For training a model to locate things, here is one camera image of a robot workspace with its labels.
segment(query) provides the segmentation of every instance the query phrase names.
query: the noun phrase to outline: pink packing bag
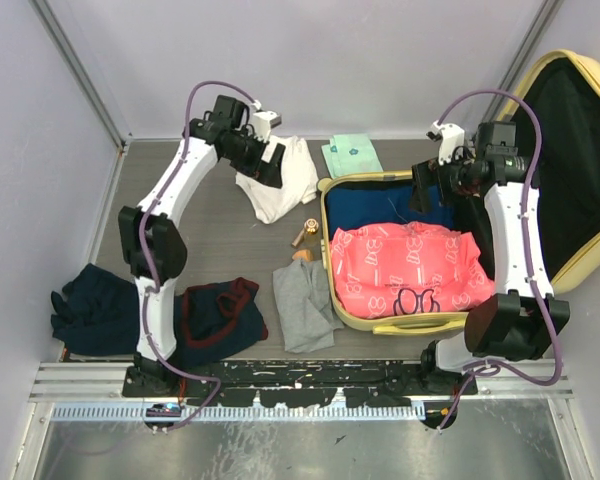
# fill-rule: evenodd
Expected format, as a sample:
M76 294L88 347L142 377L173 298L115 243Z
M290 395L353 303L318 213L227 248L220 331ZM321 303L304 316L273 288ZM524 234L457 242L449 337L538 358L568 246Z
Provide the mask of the pink packing bag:
M356 317L467 310L494 291L473 235L441 225L338 229L330 248L336 293Z

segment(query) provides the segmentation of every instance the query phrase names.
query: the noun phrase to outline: robotic arm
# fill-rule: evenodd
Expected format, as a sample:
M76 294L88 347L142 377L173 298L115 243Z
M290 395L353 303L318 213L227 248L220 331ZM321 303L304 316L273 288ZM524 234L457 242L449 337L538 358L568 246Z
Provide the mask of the robotic arm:
M469 312L463 333L429 345L422 353L423 372L462 373L475 357L538 359L551 339L527 278L520 201L530 159L518 155L516 126L511 122L481 124L474 139L475 157L457 125L435 122L428 136L441 141L439 156L413 167L411 207L419 211L430 208L427 188L432 185L437 186L441 201L447 205L468 195L484 199L493 236L495 293ZM528 198L531 257L533 265L539 267L534 280L559 333L569 320L569 305L553 298L544 269L537 220L537 172Z
M271 130L281 123L281 118L275 112L261 111L258 103L255 106L258 111L249 123L248 105L235 98L218 96L213 111L205 112L202 119L191 120L189 142L184 138L180 141L173 161L153 190L137 207L123 207L118 215L123 257L131 267L140 305L148 296L146 312L141 316L146 316L153 346L164 359L169 359L176 350L173 299L178 276L187 261L187 247L178 233L178 224L193 192L223 157L238 172L263 185L282 187L284 145L275 146L269 161L263 158L269 153ZM247 120L241 125L244 117ZM151 209L156 200L158 203ZM157 293L147 293L151 292L154 279L140 239L141 220L147 211L151 215L144 236L160 279ZM157 389L167 389L175 379L158 361L148 335L143 334L143 325L140 332L129 375L150 381Z

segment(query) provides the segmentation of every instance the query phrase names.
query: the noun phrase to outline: white wall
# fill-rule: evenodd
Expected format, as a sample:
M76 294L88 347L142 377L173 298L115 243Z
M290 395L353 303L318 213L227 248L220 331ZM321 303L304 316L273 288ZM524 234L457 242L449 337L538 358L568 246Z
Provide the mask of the white wall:
M458 95L498 85L541 3L50 1L136 138L179 136L191 87L208 79L282 113L281 133L420 137ZM201 95L198 114L215 93ZM473 103L472 122L486 103Z
M600 62L600 0L565 1L533 61L557 48L574 50ZM565 364L576 392L590 451L600 472L600 268L566 299L572 313L560 335Z
M49 294L83 266L115 158L29 3L0 0L0 479L58 350Z

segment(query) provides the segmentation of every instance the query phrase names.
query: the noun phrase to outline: gray cloth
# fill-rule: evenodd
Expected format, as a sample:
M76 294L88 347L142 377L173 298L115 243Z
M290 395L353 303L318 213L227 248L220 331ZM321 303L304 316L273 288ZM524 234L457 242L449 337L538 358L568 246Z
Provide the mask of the gray cloth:
M322 262L297 259L276 270L273 294L285 351L308 353L334 345L333 331L344 325L331 308L329 279Z

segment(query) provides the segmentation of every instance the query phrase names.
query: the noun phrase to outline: open suitcase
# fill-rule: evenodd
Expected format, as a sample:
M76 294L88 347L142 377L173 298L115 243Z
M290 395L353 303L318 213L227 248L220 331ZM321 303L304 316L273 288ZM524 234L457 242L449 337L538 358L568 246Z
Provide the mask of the open suitcase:
M578 286L600 265L600 64L566 50L542 57L525 76L516 95L535 111L543 134L540 157L538 222L544 262L556 294ZM520 155L534 148L531 121L513 101L500 120L516 122ZM427 335L464 326L466 313L422 313L364 319L351 315L336 295L329 249L326 199L338 188L382 189L409 184L411 170L356 174L320 182L323 224L322 258L337 315L348 326L384 335ZM455 206L453 227L470 231L482 255L480 263L493 278L491 228L482 201L463 199Z

